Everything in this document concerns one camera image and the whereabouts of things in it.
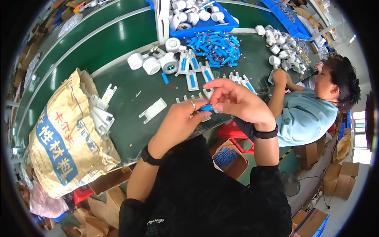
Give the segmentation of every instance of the black cable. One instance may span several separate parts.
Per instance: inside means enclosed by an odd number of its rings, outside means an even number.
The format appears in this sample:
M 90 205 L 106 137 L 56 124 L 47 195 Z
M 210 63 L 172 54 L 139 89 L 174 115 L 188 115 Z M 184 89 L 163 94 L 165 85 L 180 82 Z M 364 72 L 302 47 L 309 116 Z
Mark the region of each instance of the black cable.
M 303 180 L 303 179 L 308 179 L 308 178 L 315 178 L 315 177 L 319 178 L 320 181 L 322 182 L 323 186 L 324 186 L 324 181 L 323 181 L 323 180 L 321 179 L 321 177 L 319 177 L 319 176 L 305 177 L 305 178 L 302 178 L 302 179 L 298 179 L 298 181 Z M 327 206 L 328 209 L 330 209 L 330 206 L 328 206 L 328 205 L 326 204 L 326 201 L 325 201 L 325 193 L 324 193 L 324 192 L 323 192 L 323 197 L 324 197 L 324 203 L 325 203 L 325 206 Z

